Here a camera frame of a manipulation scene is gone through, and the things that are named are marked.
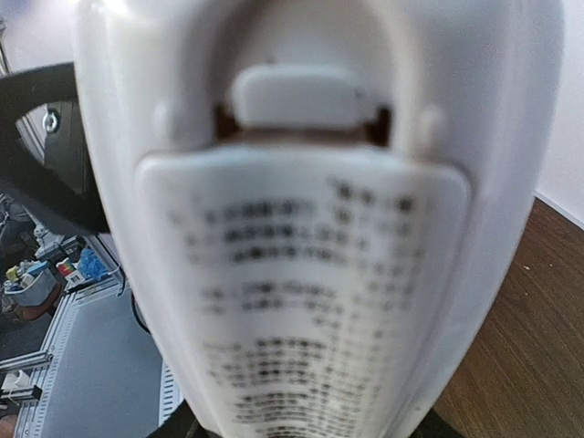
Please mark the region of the white remote control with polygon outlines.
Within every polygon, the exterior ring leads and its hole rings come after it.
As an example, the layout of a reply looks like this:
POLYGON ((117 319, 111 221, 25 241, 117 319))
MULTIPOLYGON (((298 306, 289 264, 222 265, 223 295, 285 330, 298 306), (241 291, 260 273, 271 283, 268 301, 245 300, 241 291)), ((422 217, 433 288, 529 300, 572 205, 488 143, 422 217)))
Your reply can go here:
POLYGON ((82 120, 141 314, 221 437, 408 437, 492 306, 560 1, 78 1, 82 120))

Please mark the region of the aluminium front rail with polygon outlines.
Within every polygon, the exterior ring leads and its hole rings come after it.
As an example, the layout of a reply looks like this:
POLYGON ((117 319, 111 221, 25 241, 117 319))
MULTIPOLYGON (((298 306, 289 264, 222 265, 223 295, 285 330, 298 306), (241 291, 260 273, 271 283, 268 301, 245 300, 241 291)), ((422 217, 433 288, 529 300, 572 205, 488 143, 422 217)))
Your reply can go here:
POLYGON ((17 437, 146 437, 183 395, 114 280, 63 297, 29 372, 39 399, 23 401, 17 437))

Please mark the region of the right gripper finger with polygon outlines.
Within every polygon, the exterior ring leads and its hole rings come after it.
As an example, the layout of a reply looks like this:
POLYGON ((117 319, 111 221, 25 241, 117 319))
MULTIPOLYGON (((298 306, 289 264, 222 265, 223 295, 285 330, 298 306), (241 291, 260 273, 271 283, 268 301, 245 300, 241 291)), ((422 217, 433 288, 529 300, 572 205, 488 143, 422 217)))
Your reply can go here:
POLYGON ((110 228, 99 198, 78 103, 74 65, 56 64, 1 78, 1 192, 55 234, 96 235, 110 228), (39 161, 16 123, 46 105, 57 128, 39 161))

